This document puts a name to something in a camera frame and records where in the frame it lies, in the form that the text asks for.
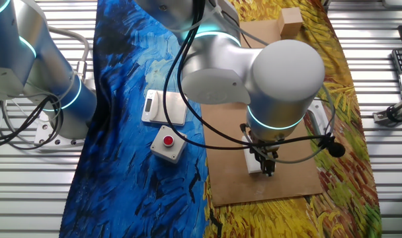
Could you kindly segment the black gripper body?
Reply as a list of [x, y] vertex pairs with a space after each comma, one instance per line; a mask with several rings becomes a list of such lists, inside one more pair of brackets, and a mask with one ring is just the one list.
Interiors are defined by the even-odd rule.
[[250, 147], [249, 156], [253, 159], [278, 159], [280, 145], [264, 145], [260, 147]]

